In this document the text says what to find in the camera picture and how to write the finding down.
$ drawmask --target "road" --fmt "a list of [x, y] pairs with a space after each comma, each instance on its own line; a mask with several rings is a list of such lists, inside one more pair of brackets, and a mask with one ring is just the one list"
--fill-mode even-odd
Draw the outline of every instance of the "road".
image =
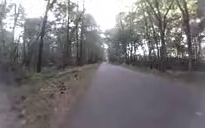
[[196, 87], [103, 63], [69, 128], [195, 128]]
[[9, 77], [0, 67], [0, 128], [21, 128], [19, 113], [12, 111], [11, 88], [6, 84]]

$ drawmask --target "sky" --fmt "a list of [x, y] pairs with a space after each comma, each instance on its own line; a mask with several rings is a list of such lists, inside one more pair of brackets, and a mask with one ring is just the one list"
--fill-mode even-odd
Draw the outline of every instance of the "sky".
[[[27, 17], [43, 16], [44, 0], [17, 0], [25, 10]], [[127, 11], [136, 0], [85, 0], [86, 12], [94, 16], [102, 30], [115, 26], [116, 15], [121, 11]]]

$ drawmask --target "branch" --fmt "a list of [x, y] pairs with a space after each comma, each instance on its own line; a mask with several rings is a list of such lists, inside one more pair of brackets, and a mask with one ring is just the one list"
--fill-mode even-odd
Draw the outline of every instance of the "branch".
[[180, 4], [179, 0], [176, 0], [176, 2], [177, 2], [177, 6], [180, 8], [182, 14], [185, 15], [185, 11], [184, 11], [184, 9], [181, 7], [181, 4]]
[[149, 17], [149, 21], [150, 21], [150, 23], [151, 23], [151, 26], [152, 26], [152, 30], [153, 30], [153, 36], [154, 36], [154, 38], [156, 38], [155, 36], [156, 36], [156, 31], [155, 31], [155, 28], [154, 28], [154, 23], [153, 23], [153, 21], [152, 21], [152, 19], [151, 19], [151, 17]]
[[147, 3], [149, 4], [149, 6], [150, 6], [151, 10], [153, 11], [153, 13], [154, 13], [155, 17], [157, 18], [157, 20], [159, 20], [160, 17], [159, 17], [158, 14], [156, 13], [154, 7], [152, 6], [152, 3], [151, 3], [149, 0], [147, 0]]
[[162, 19], [162, 16], [161, 16], [161, 13], [160, 13], [160, 6], [159, 6], [159, 2], [157, 1], [157, 0], [155, 0], [155, 7], [156, 7], [156, 9], [157, 9], [157, 12], [158, 12], [158, 16], [159, 16], [159, 18], [160, 19]]
[[[77, 25], [79, 22], [80, 22], [80, 20], [82, 19], [82, 16], [83, 16], [83, 14], [84, 14], [84, 11], [80, 14], [80, 16], [79, 16], [79, 18], [75, 21], [75, 25]], [[71, 30], [71, 38], [70, 39], [72, 39], [72, 37], [73, 37], [73, 33], [74, 33], [74, 31], [76, 30], [76, 28], [73, 28], [72, 30]]]
[[188, 18], [189, 17], [189, 12], [188, 12], [188, 6], [187, 6], [187, 2], [185, 0], [183, 0], [183, 7], [185, 9], [185, 16]]
[[148, 18], [146, 17], [145, 12], [147, 11], [148, 14], [150, 14], [150, 13], [149, 13], [149, 10], [148, 10], [147, 7], [143, 7], [142, 9], [143, 9], [143, 12], [144, 12], [144, 13], [143, 13], [143, 17], [144, 17], [144, 19], [145, 19], [144, 21], [145, 21], [146, 36], [147, 36], [147, 38], [148, 38], [148, 40], [149, 40], [148, 20], [147, 20]]
[[163, 17], [163, 20], [164, 20], [164, 30], [166, 29], [166, 26], [167, 26], [167, 25], [166, 25], [166, 24], [167, 24], [167, 15], [168, 15], [168, 13], [169, 13], [169, 11], [170, 11], [170, 9], [171, 9], [173, 3], [174, 3], [174, 1], [172, 0], [172, 2], [170, 3], [170, 5], [169, 5], [169, 7], [168, 7], [168, 9], [167, 9], [167, 11], [166, 11], [164, 17]]
[[53, 0], [49, 6], [49, 9], [52, 9], [53, 8], [53, 5], [57, 2], [57, 0]]

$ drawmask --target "forest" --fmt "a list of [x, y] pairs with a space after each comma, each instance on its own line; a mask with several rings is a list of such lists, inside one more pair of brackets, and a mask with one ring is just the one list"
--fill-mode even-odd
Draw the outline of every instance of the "forest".
[[0, 64], [41, 72], [108, 58], [160, 71], [205, 70], [201, 1], [137, 0], [106, 31], [84, 1], [45, 2], [44, 15], [27, 18], [21, 4], [0, 0]]
[[205, 1], [137, 0], [105, 32], [111, 62], [205, 70]]
[[0, 64], [41, 72], [102, 61], [102, 32], [84, 2], [45, 2], [44, 15], [27, 18], [21, 4], [0, 0]]

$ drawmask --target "dirt shoulder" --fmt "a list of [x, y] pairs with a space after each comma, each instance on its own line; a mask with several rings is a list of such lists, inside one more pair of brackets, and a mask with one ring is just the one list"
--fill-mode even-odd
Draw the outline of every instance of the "dirt shoulder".
[[189, 85], [197, 86], [197, 87], [204, 87], [205, 86], [205, 71], [204, 72], [187, 72], [187, 71], [173, 71], [167, 70], [166, 72], [160, 72], [156, 69], [149, 69], [146, 67], [137, 67], [132, 65], [124, 65], [121, 64], [125, 68], [130, 70], [143, 72], [146, 74], [162, 77], [171, 81], [179, 81], [184, 82]]
[[75, 101], [83, 95], [99, 64], [33, 74], [19, 91], [24, 128], [59, 128]]

